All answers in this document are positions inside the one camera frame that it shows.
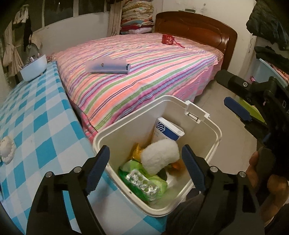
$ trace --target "white round object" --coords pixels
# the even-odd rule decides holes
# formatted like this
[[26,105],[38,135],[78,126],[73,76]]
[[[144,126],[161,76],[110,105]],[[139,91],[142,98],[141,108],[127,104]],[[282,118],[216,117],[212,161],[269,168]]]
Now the white round object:
[[6,165],[12,161],[15,150],[16,145],[14,141],[9,136],[4,137],[0,142],[0,156]]
[[43,55],[20,70],[24,81],[29,82],[41,75],[47,68],[46,55]]

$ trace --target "silver foil packet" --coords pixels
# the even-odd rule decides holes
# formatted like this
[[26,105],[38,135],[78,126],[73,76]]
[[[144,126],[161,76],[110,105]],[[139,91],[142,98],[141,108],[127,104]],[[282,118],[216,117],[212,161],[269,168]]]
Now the silver foil packet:
[[159,192],[159,187],[156,186],[152,181],[147,179],[142,173],[138,170],[132,170],[125,177],[128,182],[140,189],[148,201],[153,202],[157,199]]

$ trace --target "pink striped bedsheet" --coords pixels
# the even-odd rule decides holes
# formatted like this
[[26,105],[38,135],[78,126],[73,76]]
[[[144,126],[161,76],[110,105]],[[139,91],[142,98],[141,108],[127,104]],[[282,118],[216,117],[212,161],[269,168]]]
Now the pink striped bedsheet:
[[[81,110],[83,129],[93,141],[98,131],[162,95],[193,101],[221,68],[223,54],[210,46],[162,34],[118,35],[89,41],[55,54],[71,100]],[[84,63],[101,56],[127,59],[129,74],[89,74]]]

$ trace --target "dark jacket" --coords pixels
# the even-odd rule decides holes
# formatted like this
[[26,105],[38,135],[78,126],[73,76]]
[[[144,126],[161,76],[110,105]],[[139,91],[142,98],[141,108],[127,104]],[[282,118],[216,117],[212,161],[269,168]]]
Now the dark jacket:
[[246,26],[254,36],[264,38],[272,44],[277,43],[281,51],[289,50],[289,36],[278,16],[274,15],[264,0],[257,1]]

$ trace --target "human hand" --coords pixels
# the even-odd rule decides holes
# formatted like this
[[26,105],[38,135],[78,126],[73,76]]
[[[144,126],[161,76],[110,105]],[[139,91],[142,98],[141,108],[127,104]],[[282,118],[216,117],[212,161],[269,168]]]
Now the human hand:
[[[258,152],[253,153],[249,160],[250,165],[246,170],[246,174],[253,188],[256,188],[258,185],[258,175],[256,173],[258,157]],[[260,216],[264,222],[271,220],[278,213],[289,196],[288,181],[285,177],[271,175],[267,183],[267,188],[270,196],[260,208]]]

